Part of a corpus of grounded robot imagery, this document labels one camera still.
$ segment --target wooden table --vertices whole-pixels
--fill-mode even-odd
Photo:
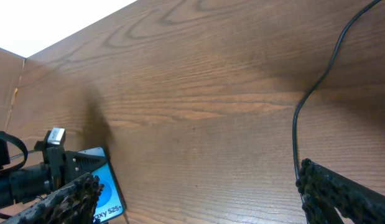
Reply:
[[[369,2],[138,0],[27,59],[8,132],[107,146],[130,223],[304,223],[292,115]],[[385,1],[298,132],[301,159],[385,195]]]

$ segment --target white wall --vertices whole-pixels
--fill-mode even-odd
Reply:
[[[0,48],[29,57],[136,0],[0,0]]]

